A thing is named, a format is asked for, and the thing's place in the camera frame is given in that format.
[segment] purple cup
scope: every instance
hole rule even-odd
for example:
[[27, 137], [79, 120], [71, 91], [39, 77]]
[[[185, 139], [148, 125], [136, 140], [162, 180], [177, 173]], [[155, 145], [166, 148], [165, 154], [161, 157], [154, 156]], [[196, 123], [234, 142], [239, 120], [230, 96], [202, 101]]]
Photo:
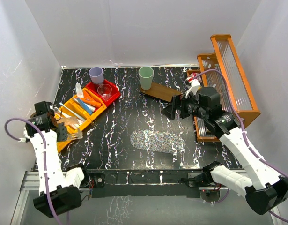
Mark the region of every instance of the purple cup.
[[89, 76], [94, 84], [102, 84], [104, 81], [103, 69], [99, 67], [91, 68]]

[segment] red tray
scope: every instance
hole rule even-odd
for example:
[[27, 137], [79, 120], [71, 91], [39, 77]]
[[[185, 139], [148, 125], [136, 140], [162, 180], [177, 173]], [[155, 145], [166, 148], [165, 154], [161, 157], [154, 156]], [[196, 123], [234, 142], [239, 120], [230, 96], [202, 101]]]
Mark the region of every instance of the red tray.
[[105, 100], [103, 99], [103, 97], [98, 94], [98, 92], [97, 92], [97, 86], [95, 86], [92, 82], [88, 83], [88, 84], [86, 85], [86, 88], [87, 88], [88, 90], [90, 90], [91, 92], [93, 92], [94, 94], [96, 94], [98, 97], [100, 97], [100, 98], [102, 99], [102, 101], [105, 103], [105, 105], [108, 107], [108, 106], [109, 106], [111, 103], [113, 103], [118, 97], [121, 96], [121, 93], [120, 93], [120, 91], [117, 89], [117, 87], [116, 87], [113, 83], [109, 82], [108, 80], [105, 79], [103, 83], [104, 83], [104, 84], [108, 84], [108, 85], [111, 86], [111, 98], [110, 98], [109, 100], [107, 100], [107, 101], [105, 101]]

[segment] gray floor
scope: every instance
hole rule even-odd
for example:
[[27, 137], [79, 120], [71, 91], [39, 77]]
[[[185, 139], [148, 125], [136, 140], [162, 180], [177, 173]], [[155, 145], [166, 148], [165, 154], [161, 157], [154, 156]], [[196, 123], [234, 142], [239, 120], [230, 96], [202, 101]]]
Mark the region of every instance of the gray floor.
[[[56, 225], [37, 211], [30, 191], [21, 225]], [[66, 214], [60, 215], [66, 224]], [[211, 206], [201, 199], [182, 196], [106, 197], [85, 200], [70, 212], [71, 225], [272, 225], [271, 216], [254, 213], [242, 197], [230, 191], [221, 203]]]

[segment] cup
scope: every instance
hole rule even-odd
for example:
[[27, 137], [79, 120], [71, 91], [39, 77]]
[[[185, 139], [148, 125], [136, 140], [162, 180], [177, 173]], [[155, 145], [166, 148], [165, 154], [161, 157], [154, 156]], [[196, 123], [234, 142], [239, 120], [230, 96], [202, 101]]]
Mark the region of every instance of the cup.
[[99, 95], [103, 97], [105, 101], [109, 100], [111, 98], [111, 86], [108, 84], [101, 84], [97, 88], [97, 92]]
[[89, 76], [94, 84], [102, 84], [104, 81], [103, 69], [99, 67], [91, 68]]
[[139, 70], [140, 86], [144, 90], [148, 90], [151, 88], [153, 75], [154, 75], [154, 70], [150, 67], [142, 67]]

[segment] black tabletop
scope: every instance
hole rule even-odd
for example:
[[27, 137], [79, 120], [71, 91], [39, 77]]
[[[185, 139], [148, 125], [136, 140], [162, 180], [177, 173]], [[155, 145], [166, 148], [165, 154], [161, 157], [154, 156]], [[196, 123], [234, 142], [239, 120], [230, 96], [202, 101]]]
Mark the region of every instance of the black tabletop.
[[[156, 67], [153, 82], [183, 90], [184, 67]], [[139, 68], [106, 68], [104, 77], [115, 84], [121, 97], [111, 104], [60, 154], [62, 168], [83, 163], [87, 169], [200, 169], [214, 160], [228, 168], [241, 168], [220, 142], [197, 142], [193, 117], [168, 120], [163, 102], [139, 90]], [[63, 70], [55, 103], [75, 94], [76, 82], [90, 82], [89, 69]]]

